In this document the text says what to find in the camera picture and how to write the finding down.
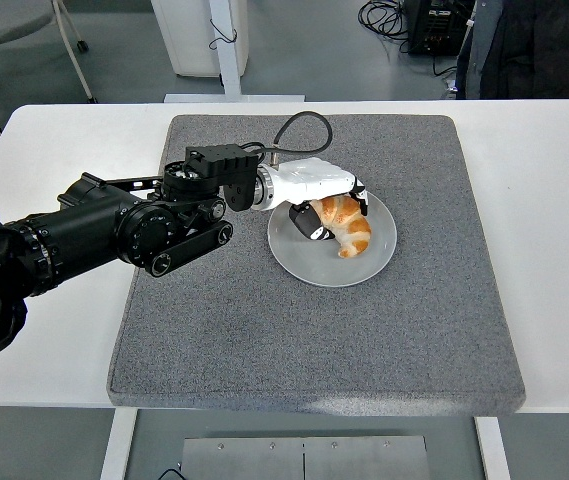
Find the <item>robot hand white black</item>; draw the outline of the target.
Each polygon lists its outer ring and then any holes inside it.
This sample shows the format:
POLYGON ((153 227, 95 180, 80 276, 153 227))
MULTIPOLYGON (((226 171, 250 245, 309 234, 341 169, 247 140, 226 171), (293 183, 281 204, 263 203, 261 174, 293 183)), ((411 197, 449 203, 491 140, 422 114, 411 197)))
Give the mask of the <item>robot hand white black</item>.
POLYGON ((368 214, 368 193, 357 177, 339 166, 316 157, 293 160, 278 167, 258 168, 253 208, 272 210, 288 202, 289 218, 308 239, 334 238, 336 227, 328 227, 319 213, 311 213, 311 202, 347 196, 355 201, 356 212, 368 214))

